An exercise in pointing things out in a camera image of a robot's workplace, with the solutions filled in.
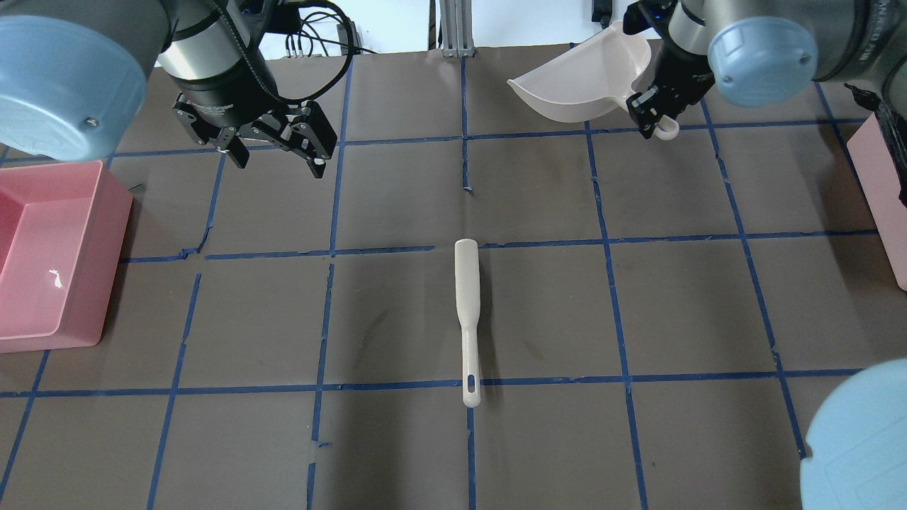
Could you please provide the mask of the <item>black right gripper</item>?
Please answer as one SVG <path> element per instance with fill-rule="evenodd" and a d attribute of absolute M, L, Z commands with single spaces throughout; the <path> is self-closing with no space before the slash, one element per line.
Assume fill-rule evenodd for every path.
<path fill-rule="evenodd" d="M 628 97 L 626 107 L 638 131 L 650 139 L 661 120 L 676 120 L 687 106 L 701 101 L 713 84 L 715 75 L 706 55 L 662 42 L 652 82 Z"/>

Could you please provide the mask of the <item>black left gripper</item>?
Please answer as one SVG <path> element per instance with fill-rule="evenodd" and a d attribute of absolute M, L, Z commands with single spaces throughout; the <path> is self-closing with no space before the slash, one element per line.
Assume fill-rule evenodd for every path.
<path fill-rule="evenodd" d="M 323 178 L 338 142 L 326 113 L 314 100 L 288 109 L 266 93 L 266 88 L 276 90 L 268 65 L 254 67 L 263 84 L 247 64 L 234 64 L 223 74 L 202 80 L 171 77 L 182 97 L 173 104 L 175 118 L 192 142 L 212 145 L 239 169 L 249 161 L 249 150 L 240 139 L 244 137 L 304 158 L 313 176 Z"/>

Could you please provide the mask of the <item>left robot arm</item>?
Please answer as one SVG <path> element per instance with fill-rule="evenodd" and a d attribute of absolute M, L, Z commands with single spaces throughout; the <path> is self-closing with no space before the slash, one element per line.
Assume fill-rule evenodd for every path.
<path fill-rule="evenodd" d="M 112 155 L 159 65 L 176 84 L 172 112 L 194 143 L 239 168 L 247 141 L 304 158 L 321 178 L 337 134 L 317 98 L 286 98 L 259 46 L 301 26 L 298 1 L 4 1 L 3 145 L 60 162 Z"/>

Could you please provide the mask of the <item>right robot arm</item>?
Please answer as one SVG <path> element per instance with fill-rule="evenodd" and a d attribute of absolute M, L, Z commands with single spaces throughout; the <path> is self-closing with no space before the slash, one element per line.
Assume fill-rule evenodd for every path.
<path fill-rule="evenodd" d="M 650 138 L 716 88 L 741 108 L 796 96 L 810 83 L 862 81 L 905 114 L 903 1 L 638 1 L 623 32 L 661 37 L 651 84 L 626 100 Z"/>

